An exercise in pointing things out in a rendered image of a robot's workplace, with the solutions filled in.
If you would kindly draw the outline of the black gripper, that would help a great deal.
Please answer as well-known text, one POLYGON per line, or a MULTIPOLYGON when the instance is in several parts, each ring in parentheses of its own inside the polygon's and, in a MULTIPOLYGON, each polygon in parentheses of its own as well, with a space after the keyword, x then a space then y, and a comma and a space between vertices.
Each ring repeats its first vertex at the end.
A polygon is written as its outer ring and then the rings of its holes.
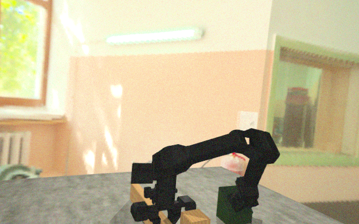
POLYGON ((177 200, 175 200, 175 193, 178 192, 178 189, 175 187, 176 185, 160 186, 155 184, 155 204, 147 205, 145 201, 139 201, 131 205, 130 212, 134 220, 139 222, 149 219, 152 224, 160 224, 161 218, 159 217, 159 212, 167 211, 167 218, 172 224, 176 224, 180 219, 182 207, 185 207, 186 211, 196 209, 195 201, 188 195, 179 196, 177 200))

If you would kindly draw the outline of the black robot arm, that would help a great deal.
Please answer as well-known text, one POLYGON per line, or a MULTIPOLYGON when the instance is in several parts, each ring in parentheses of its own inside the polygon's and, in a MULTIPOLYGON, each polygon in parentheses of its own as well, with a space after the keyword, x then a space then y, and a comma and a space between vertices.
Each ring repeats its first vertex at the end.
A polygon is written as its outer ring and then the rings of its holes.
POLYGON ((152 163, 133 162, 130 183, 153 184, 157 181, 160 186, 174 186, 177 175, 187 171, 191 165, 233 152, 250 160, 245 175, 235 181, 238 190, 227 198, 235 212, 258 206, 258 183, 266 165, 275 163, 280 153, 269 132, 254 128, 232 130, 226 135, 189 146, 166 146, 152 155, 152 163), (250 139, 250 144, 245 137, 250 139))

